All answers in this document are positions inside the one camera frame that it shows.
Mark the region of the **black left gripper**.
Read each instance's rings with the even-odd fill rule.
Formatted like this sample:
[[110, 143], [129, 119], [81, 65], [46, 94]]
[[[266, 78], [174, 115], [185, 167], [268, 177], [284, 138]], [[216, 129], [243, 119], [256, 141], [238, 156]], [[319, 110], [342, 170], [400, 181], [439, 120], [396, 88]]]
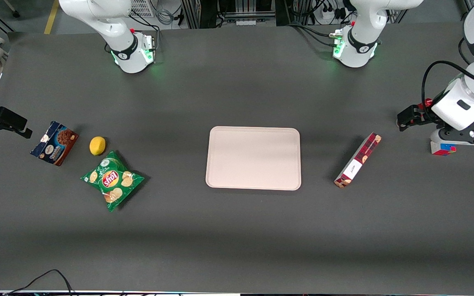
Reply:
[[430, 123], [441, 124], [441, 118], [433, 113], [430, 105], [410, 105], [400, 112], [400, 118], [397, 119], [397, 127], [400, 132], [416, 124], [426, 125]]

